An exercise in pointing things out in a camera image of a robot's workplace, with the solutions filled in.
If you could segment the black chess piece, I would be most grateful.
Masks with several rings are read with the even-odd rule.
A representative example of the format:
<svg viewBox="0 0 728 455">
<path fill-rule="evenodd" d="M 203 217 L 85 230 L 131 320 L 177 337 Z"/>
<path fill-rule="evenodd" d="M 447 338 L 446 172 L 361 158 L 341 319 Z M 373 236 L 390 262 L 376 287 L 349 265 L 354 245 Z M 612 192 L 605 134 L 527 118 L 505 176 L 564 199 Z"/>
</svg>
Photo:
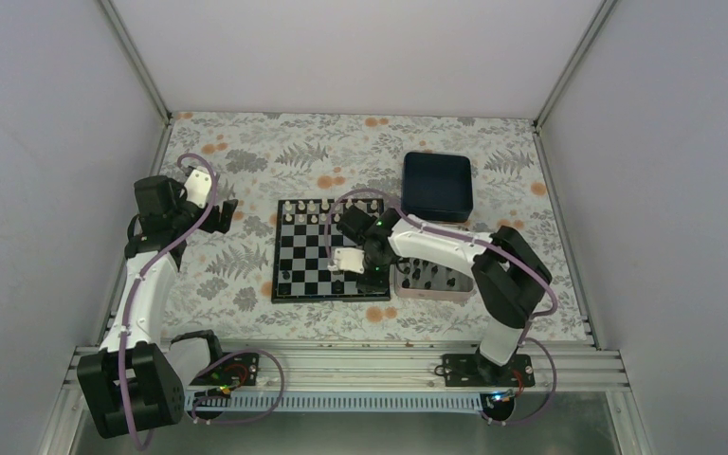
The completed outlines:
<svg viewBox="0 0 728 455">
<path fill-rule="evenodd" d="M 334 281 L 331 283 L 331 292 L 334 295 L 341 295 L 344 293 L 344 282 Z"/>
</svg>

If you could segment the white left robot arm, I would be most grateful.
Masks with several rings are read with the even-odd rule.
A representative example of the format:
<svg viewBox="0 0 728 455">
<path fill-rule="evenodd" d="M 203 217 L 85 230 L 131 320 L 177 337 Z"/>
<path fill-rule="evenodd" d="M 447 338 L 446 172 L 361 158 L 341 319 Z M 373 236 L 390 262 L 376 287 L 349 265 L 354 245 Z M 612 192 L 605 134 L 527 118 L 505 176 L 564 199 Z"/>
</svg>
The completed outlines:
<svg viewBox="0 0 728 455">
<path fill-rule="evenodd" d="M 127 229 L 126 281 L 118 314 L 99 349 L 84 356 L 77 378 L 98 434 L 128 435 L 178 423 L 185 389 L 225 373 L 217 336 L 202 330 L 159 343 L 164 310 L 195 230 L 229 231 L 237 202 L 217 203 L 214 178 L 196 168 L 184 182 L 165 175 L 134 185 L 137 213 Z"/>
</svg>

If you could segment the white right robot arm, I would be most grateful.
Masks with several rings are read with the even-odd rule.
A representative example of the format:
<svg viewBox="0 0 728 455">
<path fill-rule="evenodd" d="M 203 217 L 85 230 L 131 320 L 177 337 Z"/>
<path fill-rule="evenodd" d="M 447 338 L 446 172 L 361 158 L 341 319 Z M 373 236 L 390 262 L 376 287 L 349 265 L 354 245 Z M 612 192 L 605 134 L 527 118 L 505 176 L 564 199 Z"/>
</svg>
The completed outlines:
<svg viewBox="0 0 728 455">
<path fill-rule="evenodd" d="M 537 317 L 537 306 L 548 296 L 558 300 L 546 265 L 512 227 L 494 233 L 469 232 L 387 209 L 379 217 L 357 207 L 339 218 L 338 230 L 352 247 L 328 250 L 332 272 L 358 276 L 357 287 L 381 291 L 389 285 L 389 269 L 402 259 L 418 259 L 457 271 L 475 284 L 491 317 L 475 364 L 478 378 L 498 386 L 512 372 L 511 359 Z"/>
</svg>

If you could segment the white chess piece row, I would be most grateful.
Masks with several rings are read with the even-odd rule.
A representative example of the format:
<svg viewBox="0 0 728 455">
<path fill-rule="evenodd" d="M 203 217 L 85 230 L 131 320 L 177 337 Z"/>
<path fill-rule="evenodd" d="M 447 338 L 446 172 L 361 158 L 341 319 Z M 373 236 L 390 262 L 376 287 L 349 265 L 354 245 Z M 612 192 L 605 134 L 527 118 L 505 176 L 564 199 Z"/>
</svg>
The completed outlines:
<svg viewBox="0 0 728 455">
<path fill-rule="evenodd" d="M 345 200 L 336 206 L 333 199 L 283 199 L 278 202 L 280 221 L 285 225 L 318 225 L 328 219 L 335 223 L 351 208 L 377 215 L 383 211 L 384 201 L 380 198 L 361 198 Z"/>
</svg>

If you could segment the metal tin tray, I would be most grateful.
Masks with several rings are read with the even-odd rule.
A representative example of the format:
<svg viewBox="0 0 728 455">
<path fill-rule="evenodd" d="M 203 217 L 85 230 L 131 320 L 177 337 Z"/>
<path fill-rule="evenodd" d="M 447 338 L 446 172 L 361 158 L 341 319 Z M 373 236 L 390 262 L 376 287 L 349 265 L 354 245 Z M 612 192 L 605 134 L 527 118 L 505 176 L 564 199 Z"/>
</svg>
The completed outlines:
<svg viewBox="0 0 728 455">
<path fill-rule="evenodd" d="M 417 258 L 401 259 L 393 267 L 392 281 L 398 297 L 418 300 L 465 301 L 476 293 L 465 274 Z"/>
</svg>

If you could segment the black white chessboard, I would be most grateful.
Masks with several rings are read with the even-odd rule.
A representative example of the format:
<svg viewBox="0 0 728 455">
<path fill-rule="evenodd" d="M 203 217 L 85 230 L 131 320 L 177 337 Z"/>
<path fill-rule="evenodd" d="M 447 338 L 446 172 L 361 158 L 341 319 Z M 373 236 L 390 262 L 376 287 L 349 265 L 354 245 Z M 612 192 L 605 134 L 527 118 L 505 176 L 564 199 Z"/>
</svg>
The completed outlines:
<svg viewBox="0 0 728 455">
<path fill-rule="evenodd" d="M 318 225 L 285 225 L 280 221 L 275 234 L 271 301 L 281 303 L 316 303 L 323 301 L 384 301 L 391 292 L 367 294 L 356 287 L 353 272 L 328 270 L 328 254 L 337 247 L 354 247 L 355 243 L 337 228 L 337 222 L 328 219 Z M 289 281 L 281 273 L 288 270 Z M 344 293 L 334 295 L 331 283 L 344 282 Z"/>
</svg>

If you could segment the floral patterned table mat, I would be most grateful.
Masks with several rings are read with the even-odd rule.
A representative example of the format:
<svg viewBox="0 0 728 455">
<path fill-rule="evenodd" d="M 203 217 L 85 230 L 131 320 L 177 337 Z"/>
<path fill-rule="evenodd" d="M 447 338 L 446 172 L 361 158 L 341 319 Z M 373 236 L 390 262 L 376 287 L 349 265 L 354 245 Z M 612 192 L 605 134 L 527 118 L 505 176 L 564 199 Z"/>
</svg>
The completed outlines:
<svg viewBox="0 0 728 455">
<path fill-rule="evenodd" d="M 165 337 L 587 337 L 527 120 L 181 113 L 165 173 L 191 154 L 236 209 L 189 237 Z"/>
</svg>

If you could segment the dark blue tin lid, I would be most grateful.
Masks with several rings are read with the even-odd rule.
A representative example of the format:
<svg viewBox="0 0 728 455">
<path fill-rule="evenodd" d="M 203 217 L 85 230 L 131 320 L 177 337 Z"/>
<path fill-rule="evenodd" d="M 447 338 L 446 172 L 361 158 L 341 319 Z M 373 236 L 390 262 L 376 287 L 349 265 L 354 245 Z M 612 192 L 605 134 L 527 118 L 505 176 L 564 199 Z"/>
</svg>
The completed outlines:
<svg viewBox="0 0 728 455">
<path fill-rule="evenodd" d="M 464 223 L 474 208 L 472 179 L 465 156 L 409 152 L 403 161 L 401 209 L 428 221 Z"/>
</svg>

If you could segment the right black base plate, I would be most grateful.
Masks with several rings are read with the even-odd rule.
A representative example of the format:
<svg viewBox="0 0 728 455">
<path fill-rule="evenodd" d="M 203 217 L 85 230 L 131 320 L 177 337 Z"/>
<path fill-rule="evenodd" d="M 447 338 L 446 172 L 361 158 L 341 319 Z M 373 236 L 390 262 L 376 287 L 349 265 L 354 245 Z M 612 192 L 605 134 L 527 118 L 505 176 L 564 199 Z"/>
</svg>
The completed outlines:
<svg viewBox="0 0 728 455">
<path fill-rule="evenodd" d="M 531 357 L 521 354 L 513 355 L 503 366 L 477 354 L 446 354 L 433 372 L 449 388 L 533 387 L 536 384 Z"/>
</svg>

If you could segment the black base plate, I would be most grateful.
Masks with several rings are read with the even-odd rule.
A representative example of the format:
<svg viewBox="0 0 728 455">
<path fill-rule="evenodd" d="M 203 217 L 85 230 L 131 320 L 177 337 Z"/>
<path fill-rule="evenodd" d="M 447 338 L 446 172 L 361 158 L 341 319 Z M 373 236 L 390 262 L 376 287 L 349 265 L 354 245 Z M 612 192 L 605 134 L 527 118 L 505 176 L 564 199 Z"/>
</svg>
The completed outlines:
<svg viewBox="0 0 728 455">
<path fill-rule="evenodd" d="M 446 354 L 433 372 L 449 388 L 533 387 L 536 384 L 531 357 L 521 354 L 513 355 L 503 366 L 477 354 Z"/>
<path fill-rule="evenodd" d="M 241 387 L 252 387 L 256 385 L 259 363 L 259 354 L 236 354 L 223 360 L 219 366 L 207 373 L 194 378 L 190 386 L 210 387 L 224 394 L 230 394 Z"/>
</svg>

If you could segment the aluminium rail frame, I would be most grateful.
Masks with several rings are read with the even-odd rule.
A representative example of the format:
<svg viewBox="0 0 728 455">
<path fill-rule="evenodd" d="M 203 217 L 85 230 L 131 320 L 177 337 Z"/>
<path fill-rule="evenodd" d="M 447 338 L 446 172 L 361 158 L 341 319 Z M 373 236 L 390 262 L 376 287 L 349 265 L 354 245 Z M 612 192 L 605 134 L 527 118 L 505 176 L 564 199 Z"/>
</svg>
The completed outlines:
<svg viewBox="0 0 728 455">
<path fill-rule="evenodd" d="M 473 341 L 317 341 L 240 340 L 225 338 L 228 352 L 257 348 L 263 357 L 256 387 L 274 391 L 281 381 L 288 391 L 442 392 L 442 377 L 433 369 L 444 354 L 471 354 Z M 630 384 L 617 351 L 590 344 L 527 342 L 520 352 L 530 356 L 536 383 L 529 392 L 555 387 L 568 391 L 626 391 Z"/>
</svg>

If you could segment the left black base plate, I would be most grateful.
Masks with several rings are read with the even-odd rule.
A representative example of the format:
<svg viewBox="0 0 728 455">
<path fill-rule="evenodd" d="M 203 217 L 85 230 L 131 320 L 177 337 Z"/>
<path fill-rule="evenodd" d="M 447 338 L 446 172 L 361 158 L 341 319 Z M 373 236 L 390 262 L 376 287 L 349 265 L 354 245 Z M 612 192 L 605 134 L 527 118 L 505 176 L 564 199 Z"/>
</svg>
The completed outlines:
<svg viewBox="0 0 728 455">
<path fill-rule="evenodd" d="M 207 373 L 194 378 L 190 386 L 210 387 L 224 394 L 230 394 L 241 387 L 252 387 L 256 385 L 259 363 L 259 354 L 236 354 L 223 360 L 219 366 Z"/>
</svg>

